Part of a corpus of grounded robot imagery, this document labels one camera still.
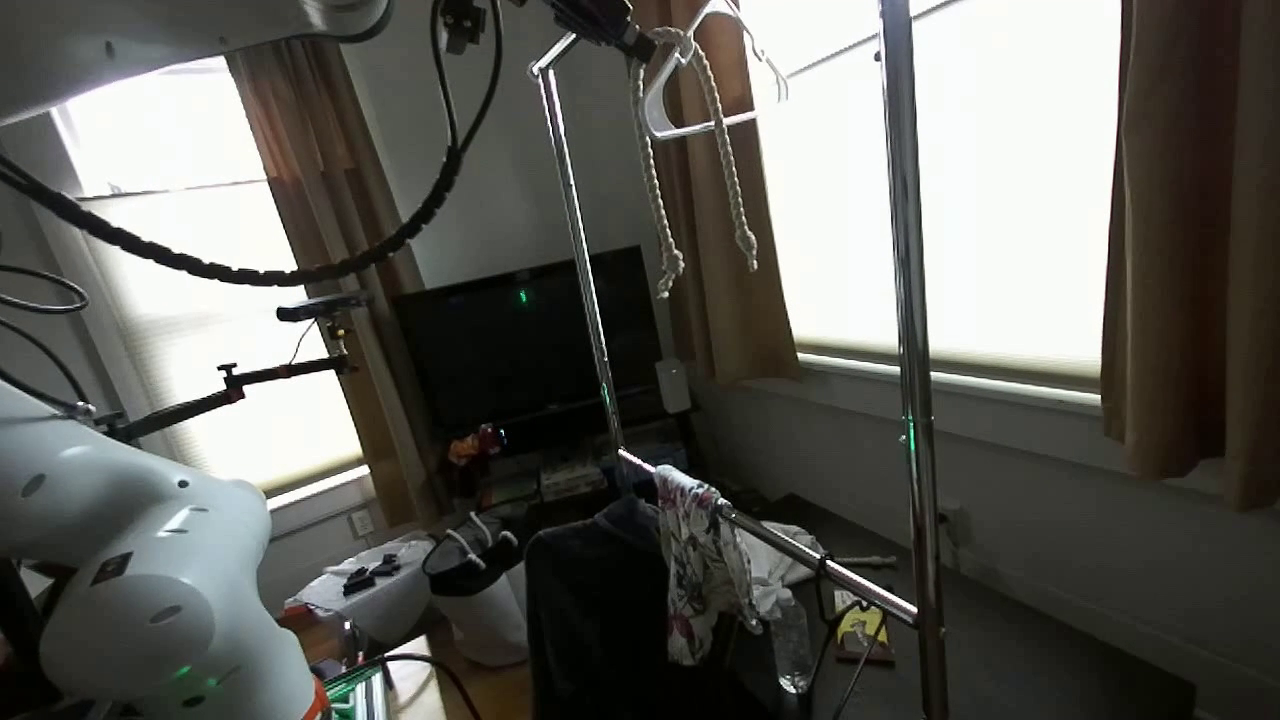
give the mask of hanger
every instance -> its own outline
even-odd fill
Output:
[[[745,48],[766,64],[771,78],[775,78],[775,94],[786,94],[786,77],[766,59],[766,50],[756,43],[752,23],[745,20],[745,12],[733,0],[706,0],[687,29],[655,29],[650,40],[655,43],[672,43],[672,50],[664,55],[664,64],[650,73],[639,111],[643,111],[643,129],[650,141],[680,141],[680,135],[701,135],[701,131],[717,131],[717,118],[696,118],[696,124],[672,124],[669,111],[669,78],[677,77],[680,64],[692,59],[696,50],[696,31],[712,20],[712,15],[727,15],[741,23],[745,31]],[[723,114],[723,129],[736,124],[752,124],[756,111],[736,111]]]

